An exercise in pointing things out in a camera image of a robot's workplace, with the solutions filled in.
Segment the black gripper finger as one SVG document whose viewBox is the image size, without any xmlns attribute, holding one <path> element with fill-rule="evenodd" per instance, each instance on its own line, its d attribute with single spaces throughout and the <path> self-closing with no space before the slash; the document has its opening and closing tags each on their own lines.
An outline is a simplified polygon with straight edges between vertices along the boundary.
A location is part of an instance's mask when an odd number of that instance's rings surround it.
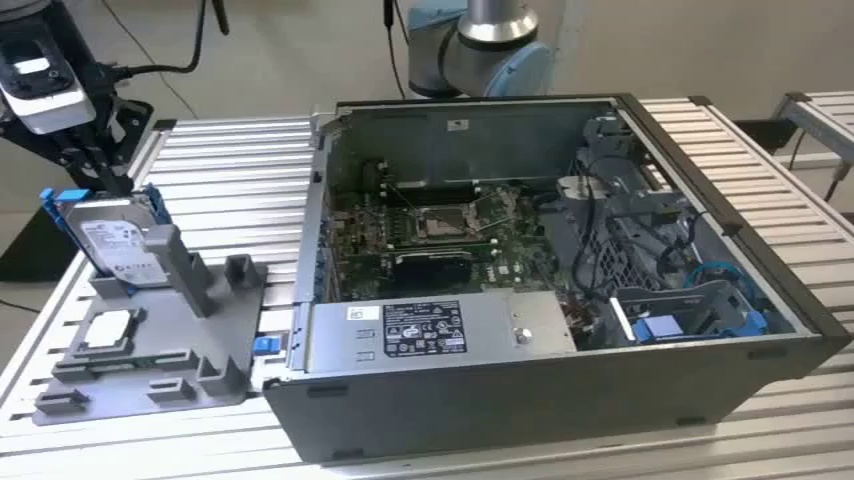
<svg viewBox="0 0 854 480">
<path fill-rule="evenodd" d="M 123 161 L 112 162 L 107 159 L 99 162 L 99 178 L 104 190 L 114 196 L 127 196 L 134 190 L 128 169 L 128 163 Z"/>
</svg>

